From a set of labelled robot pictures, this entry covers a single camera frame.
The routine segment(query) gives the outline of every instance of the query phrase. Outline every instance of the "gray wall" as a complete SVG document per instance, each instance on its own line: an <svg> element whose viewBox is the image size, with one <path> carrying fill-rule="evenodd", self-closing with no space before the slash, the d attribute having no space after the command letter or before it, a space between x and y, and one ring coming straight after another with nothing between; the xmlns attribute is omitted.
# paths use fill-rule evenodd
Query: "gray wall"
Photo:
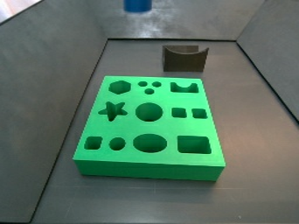
<svg viewBox="0 0 299 224"><path fill-rule="evenodd" d="M299 1L265 1L237 43L299 120Z"/></svg>
<svg viewBox="0 0 299 224"><path fill-rule="evenodd" d="M0 26L0 221L31 218L105 43L80 0L42 1Z"/></svg>
<svg viewBox="0 0 299 224"><path fill-rule="evenodd" d="M264 0L153 0L125 13L122 0L88 0L109 38L236 40Z"/></svg>

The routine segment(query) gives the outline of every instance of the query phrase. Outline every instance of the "gray floor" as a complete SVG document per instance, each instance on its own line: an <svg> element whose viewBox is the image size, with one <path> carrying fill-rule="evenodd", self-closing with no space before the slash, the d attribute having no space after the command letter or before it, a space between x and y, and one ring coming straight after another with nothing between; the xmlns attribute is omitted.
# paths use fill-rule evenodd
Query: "gray floor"
<svg viewBox="0 0 299 224"><path fill-rule="evenodd" d="M209 48L204 73L164 73L162 45ZM104 75L202 79L226 168L218 181L82 177L70 160ZM236 43L108 41L33 223L299 222L299 132Z"/></svg>

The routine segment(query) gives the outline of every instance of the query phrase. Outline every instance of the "small circle hole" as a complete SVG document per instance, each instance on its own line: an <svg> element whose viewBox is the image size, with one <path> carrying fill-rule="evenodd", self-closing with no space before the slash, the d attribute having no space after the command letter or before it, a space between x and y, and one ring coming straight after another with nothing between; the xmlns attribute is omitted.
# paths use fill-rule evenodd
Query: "small circle hole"
<svg viewBox="0 0 299 224"><path fill-rule="evenodd" d="M138 81L137 85L138 85L140 87L145 87L145 86L146 86L146 82L145 82L145 81Z"/></svg>
<svg viewBox="0 0 299 224"><path fill-rule="evenodd" d="M158 88L161 86L161 82L154 81L152 85L153 85L153 87Z"/></svg>
<svg viewBox="0 0 299 224"><path fill-rule="evenodd" d="M109 141L109 148L112 151L120 151L124 149L126 145L126 141L124 140L124 138L121 137L114 137L110 141Z"/></svg>
<svg viewBox="0 0 299 224"><path fill-rule="evenodd" d="M145 92L148 95L150 95L154 91L153 91L150 88L148 88L144 92Z"/></svg>

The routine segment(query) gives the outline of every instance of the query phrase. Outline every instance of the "blue object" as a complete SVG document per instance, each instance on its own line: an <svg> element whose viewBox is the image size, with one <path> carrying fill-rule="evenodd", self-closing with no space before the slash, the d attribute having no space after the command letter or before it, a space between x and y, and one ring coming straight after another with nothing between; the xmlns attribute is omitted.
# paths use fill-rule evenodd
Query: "blue object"
<svg viewBox="0 0 299 224"><path fill-rule="evenodd" d="M125 0L125 11L128 12L144 12L152 9L152 0Z"/></svg>

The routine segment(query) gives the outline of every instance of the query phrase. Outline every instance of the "green block side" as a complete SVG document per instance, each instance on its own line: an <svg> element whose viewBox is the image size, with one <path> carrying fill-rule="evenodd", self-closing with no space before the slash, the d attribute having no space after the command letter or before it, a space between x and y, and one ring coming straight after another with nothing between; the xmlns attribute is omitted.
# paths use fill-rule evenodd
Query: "green block side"
<svg viewBox="0 0 299 224"><path fill-rule="evenodd" d="M73 160L84 175L216 180L225 162L201 80L106 76Z"/></svg>

